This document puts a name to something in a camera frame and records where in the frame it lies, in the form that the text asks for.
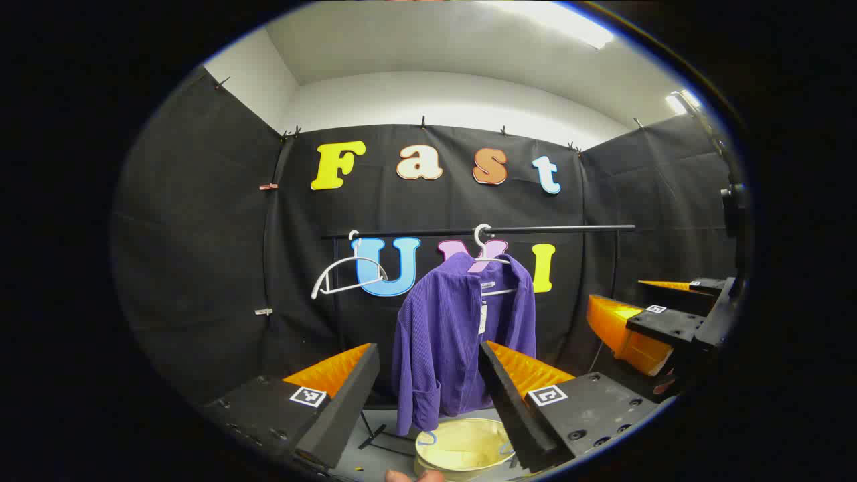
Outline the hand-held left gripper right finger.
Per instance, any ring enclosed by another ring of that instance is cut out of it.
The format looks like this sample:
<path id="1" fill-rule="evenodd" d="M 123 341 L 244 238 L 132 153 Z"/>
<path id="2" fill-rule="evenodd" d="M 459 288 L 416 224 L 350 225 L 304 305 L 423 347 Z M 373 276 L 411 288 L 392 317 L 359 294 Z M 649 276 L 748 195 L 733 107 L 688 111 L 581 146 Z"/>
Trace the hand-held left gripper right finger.
<path id="1" fill-rule="evenodd" d="M 521 467 L 559 469 L 618 445 L 659 406 L 601 372 L 571 376 L 496 342 L 479 372 Z"/>

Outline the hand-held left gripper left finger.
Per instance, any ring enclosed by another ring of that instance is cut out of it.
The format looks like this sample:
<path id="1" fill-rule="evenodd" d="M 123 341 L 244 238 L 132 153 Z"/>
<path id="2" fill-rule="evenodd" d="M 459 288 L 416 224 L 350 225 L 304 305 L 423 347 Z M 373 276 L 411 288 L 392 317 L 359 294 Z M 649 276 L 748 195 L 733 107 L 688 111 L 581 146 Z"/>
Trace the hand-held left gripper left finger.
<path id="1" fill-rule="evenodd" d="M 332 469 L 379 371 L 378 347 L 365 343 L 286 378 L 257 376 L 202 404 L 201 412 L 274 463 Z"/>

